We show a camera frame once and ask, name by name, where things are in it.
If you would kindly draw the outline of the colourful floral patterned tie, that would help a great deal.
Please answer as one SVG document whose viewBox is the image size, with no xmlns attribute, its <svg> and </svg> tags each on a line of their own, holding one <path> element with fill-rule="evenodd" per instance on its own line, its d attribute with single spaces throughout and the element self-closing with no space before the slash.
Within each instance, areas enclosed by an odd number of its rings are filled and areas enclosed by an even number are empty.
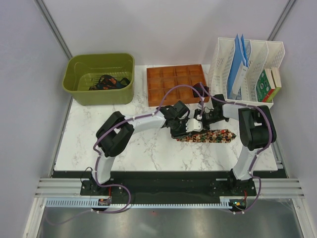
<svg viewBox="0 0 317 238">
<path fill-rule="evenodd" d="M 195 135 L 184 136 L 176 139 L 180 142 L 191 143 L 230 143 L 237 135 L 229 129 L 209 130 L 207 132 Z"/>
</svg>

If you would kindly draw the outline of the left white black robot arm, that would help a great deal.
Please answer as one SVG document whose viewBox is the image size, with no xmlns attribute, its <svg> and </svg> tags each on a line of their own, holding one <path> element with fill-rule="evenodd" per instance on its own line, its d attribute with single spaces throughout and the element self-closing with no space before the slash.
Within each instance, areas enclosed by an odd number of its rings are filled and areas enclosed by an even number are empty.
<svg viewBox="0 0 317 238">
<path fill-rule="evenodd" d="M 172 133 L 188 135 L 185 123 L 189 113 L 189 108 L 181 101 L 173 106 L 158 107 L 153 113 L 136 116 L 124 116 L 119 111 L 114 112 L 96 133 L 97 141 L 93 150 L 98 153 L 98 158 L 93 172 L 92 190 L 98 195 L 107 193 L 107 181 L 110 180 L 114 160 L 125 150 L 134 134 L 167 127 Z"/>
</svg>

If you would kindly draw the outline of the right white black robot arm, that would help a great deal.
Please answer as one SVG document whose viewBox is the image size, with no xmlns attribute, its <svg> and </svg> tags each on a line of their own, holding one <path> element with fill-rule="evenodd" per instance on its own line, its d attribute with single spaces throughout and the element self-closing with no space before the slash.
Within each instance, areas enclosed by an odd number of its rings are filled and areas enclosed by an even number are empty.
<svg viewBox="0 0 317 238">
<path fill-rule="evenodd" d="M 235 119 L 239 122 L 239 138 L 243 145 L 236 165 L 227 180 L 228 192 L 240 194 L 253 182 L 253 171 L 261 152 L 277 138 L 269 107 L 225 101 L 222 94 L 211 96 L 212 115 L 204 117 L 208 125 L 220 120 Z"/>
</svg>

